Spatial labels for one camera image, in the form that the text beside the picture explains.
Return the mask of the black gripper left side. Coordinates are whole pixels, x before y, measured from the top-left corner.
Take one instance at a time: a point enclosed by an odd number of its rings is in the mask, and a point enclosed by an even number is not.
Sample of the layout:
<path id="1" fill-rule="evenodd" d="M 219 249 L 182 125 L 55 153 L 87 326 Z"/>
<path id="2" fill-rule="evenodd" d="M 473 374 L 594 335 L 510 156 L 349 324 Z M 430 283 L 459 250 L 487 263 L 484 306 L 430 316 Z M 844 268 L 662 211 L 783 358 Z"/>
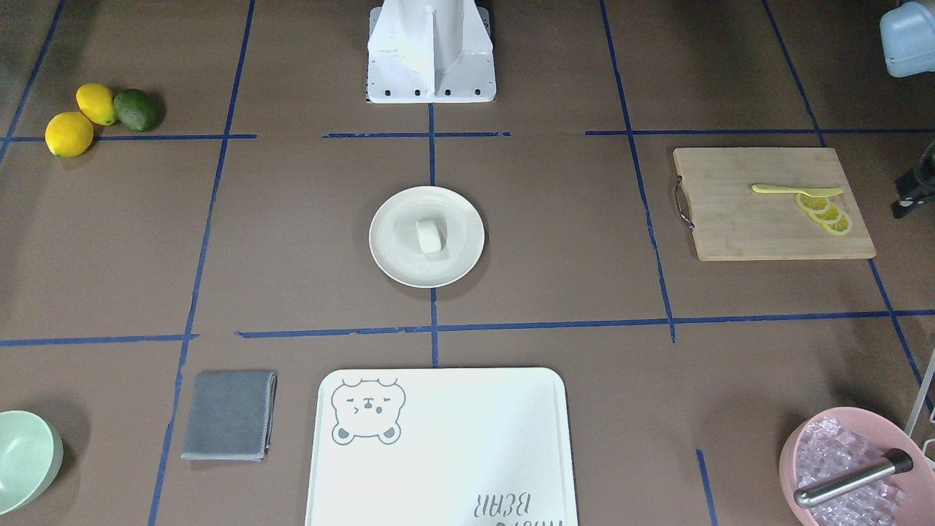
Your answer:
<path id="1" fill-rule="evenodd" d="M 915 165 L 895 180 L 897 200 L 891 206 L 894 218 L 908 216 L 916 207 L 934 199 L 934 143 L 929 143 Z"/>

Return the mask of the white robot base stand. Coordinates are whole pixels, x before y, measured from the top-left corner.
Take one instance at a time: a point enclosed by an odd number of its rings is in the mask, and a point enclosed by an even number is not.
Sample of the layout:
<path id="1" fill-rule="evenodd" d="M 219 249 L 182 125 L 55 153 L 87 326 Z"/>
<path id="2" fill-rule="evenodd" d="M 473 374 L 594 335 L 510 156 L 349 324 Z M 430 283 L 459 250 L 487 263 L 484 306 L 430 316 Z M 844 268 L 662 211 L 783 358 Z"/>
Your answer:
<path id="1" fill-rule="evenodd" d="M 384 1 L 370 10 L 365 99 L 473 104 L 495 99 L 491 16 L 476 1 Z"/>

